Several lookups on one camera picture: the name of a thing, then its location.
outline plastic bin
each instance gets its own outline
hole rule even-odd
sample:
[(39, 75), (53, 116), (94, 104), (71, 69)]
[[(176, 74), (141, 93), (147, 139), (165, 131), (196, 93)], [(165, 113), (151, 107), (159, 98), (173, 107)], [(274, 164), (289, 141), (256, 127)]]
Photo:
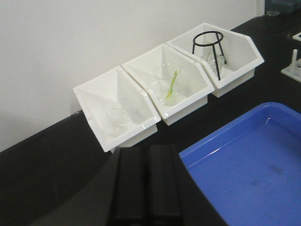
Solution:
[(145, 91), (120, 66), (73, 90), (105, 152), (133, 146), (157, 132), (160, 116)]
[[(205, 49), (209, 47), (196, 46), (195, 52), (192, 54), (194, 37), (206, 31), (218, 31), (223, 34), (221, 46), (227, 63), (222, 67), (221, 80), (218, 80), (218, 77), (208, 62), (204, 60)], [(216, 41), (215, 35), (212, 34), (203, 35), (199, 38), (199, 41), (202, 43), (212, 43)], [(216, 89), (215, 92), (213, 92), (216, 97), (221, 97), (252, 78), (254, 76), (255, 67), (264, 62), (250, 37), (208, 23), (202, 23), (192, 30), (168, 41), (167, 44), (202, 64)], [(221, 54), (218, 47), (216, 47), (216, 51), (217, 55)]]
[(122, 66), (149, 94), (167, 125), (205, 105), (214, 91), (199, 63), (166, 44)]
[(298, 226), (300, 147), (301, 114), (279, 103), (264, 103), (180, 157), (229, 226)]

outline black metal stand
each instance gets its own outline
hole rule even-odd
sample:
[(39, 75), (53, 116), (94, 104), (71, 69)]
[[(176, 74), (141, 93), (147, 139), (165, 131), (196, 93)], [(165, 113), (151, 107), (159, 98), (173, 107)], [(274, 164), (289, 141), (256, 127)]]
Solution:
[[(202, 35), (205, 35), (205, 34), (209, 34), (209, 33), (215, 33), (215, 35), (216, 35), (216, 41), (215, 41), (215, 42), (211, 42), (211, 43), (208, 43), (208, 44), (199, 44), (199, 43), (196, 43), (196, 39), (197, 39), (199, 36), (202, 36)], [(223, 50), (222, 50), (222, 45), (221, 45), (221, 41), (222, 41), (223, 37), (224, 37), (224, 35), (223, 35), (221, 32), (218, 32), (218, 31), (207, 31), (207, 32), (202, 32), (202, 33), (198, 34), (197, 36), (195, 36), (195, 37), (193, 38), (193, 47), (192, 47), (192, 53), (194, 54), (195, 46), (201, 46), (201, 47), (212, 46), (213, 55), (214, 55), (214, 60), (215, 60), (215, 66), (216, 66), (216, 71), (217, 71), (217, 77), (218, 77), (218, 80), (219, 80), (219, 81), (221, 80), (221, 76), (220, 76), (220, 70), (219, 70), (219, 67), (218, 67), (217, 56), (216, 56), (216, 51), (215, 51), (215, 47), (214, 47), (214, 46), (215, 46), (215, 44), (218, 44), (218, 45), (219, 45), (220, 50), (221, 50), (221, 54), (222, 54), (222, 56), (224, 57), (224, 63), (226, 64), (227, 61), (226, 61), (224, 52), (223, 52)]]

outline white plastic tray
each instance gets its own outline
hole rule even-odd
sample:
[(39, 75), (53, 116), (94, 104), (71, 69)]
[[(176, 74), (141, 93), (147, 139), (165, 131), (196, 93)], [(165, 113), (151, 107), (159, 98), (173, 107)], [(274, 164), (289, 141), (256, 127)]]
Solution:
[[(213, 85), (199, 63), (166, 44), (157, 46), (122, 66), (149, 94), (167, 125), (205, 105), (207, 95), (214, 91)], [(173, 103), (168, 103), (164, 99), (167, 91), (162, 91), (162, 80), (157, 77), (168, 67), (171, 76), (175, 71), (180, 72), (175, 80), (175, 87), (179, 88), (177, 101)], [(170, 81), (165, 83), (166, 88), (169, 85)]]
[[(204, 51), (203, 47), (196, 46), (195, 53), (192, 54), (193, 38), (205, 31), (218, 31), (223, 34), (221, 45), (227, 64), (222, 68), (220, 81), (208, 62), (202, 58)], [(206, 35), (201, 41), (202, 43), (214, 42), (216, 41), (216, 37), (214, 35)], [(216, 97), (221, 97), (238, 85), (252, 78), (254, 76), (255, 67), (264, 62), (249, 36), (232, 32), (208, 23), (202, 23), (190, 31), (168, 41), (167, 44), (202, 64), (216, 89), (215, 92), (213, 92)], [(218, 51), (217, 54), (220, 54), (218, 45), (216, 45), (215, 48)]]
[(145, 91), (120, 66), (73, 90), (105, 152), (133, 146), (157, 132), (160, 116)]

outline white wall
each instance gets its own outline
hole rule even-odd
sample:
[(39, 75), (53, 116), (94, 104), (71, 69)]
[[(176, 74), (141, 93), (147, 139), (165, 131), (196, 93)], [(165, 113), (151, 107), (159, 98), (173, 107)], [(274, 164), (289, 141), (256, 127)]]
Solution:
[(0, 0), (0, 151), (80, 109), (72, 87), (255, 0)]

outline blue plastic tray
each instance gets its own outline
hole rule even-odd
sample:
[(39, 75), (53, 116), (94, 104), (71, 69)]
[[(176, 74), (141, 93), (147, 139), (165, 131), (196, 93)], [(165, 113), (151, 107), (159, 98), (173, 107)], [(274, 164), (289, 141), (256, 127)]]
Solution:
[(180, 153), (230, 226), (301, 225), (301, 115), (264, 103)]

